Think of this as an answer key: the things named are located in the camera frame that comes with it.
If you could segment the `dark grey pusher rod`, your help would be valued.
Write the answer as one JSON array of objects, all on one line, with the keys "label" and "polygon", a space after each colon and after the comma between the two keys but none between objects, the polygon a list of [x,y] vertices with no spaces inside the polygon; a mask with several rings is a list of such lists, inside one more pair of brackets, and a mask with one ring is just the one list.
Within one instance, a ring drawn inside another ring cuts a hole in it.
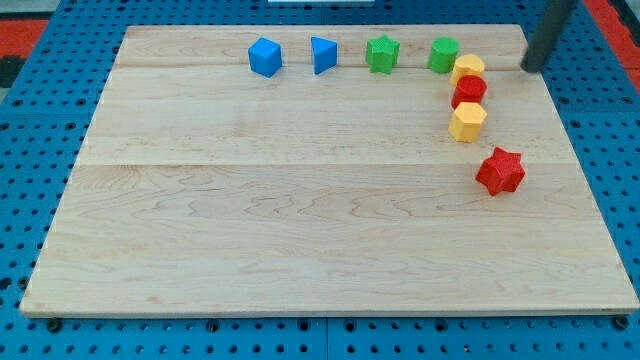
[{"label": "dark grey pusher rod", "polygon": [[523,55],[520,67],[540,73],[546,66],[578,0],[548,0],[540,21]]}]

